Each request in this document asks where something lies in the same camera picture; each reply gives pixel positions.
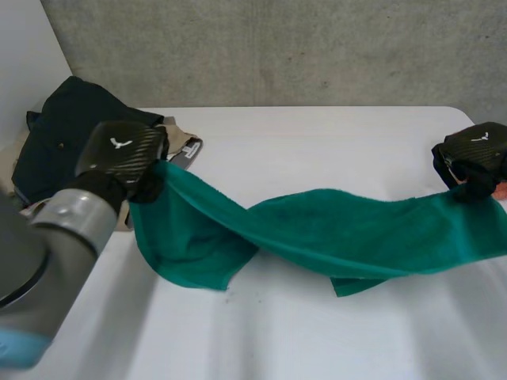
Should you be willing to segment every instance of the gray wall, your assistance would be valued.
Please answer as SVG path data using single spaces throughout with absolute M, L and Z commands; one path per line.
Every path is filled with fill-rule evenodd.
M 132 106 L 451 105 L 507 123 L 505 0 L 42 0 Z

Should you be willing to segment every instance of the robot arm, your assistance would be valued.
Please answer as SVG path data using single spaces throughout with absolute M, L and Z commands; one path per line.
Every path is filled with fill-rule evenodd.
M 164 128 L 99 124 L 75 180 L 31 226 L 0 195 L 0 367 L 32 367 L 63 323 L 116 226 L 125 199 L 162 190 L 151 167 L 167 155 Z

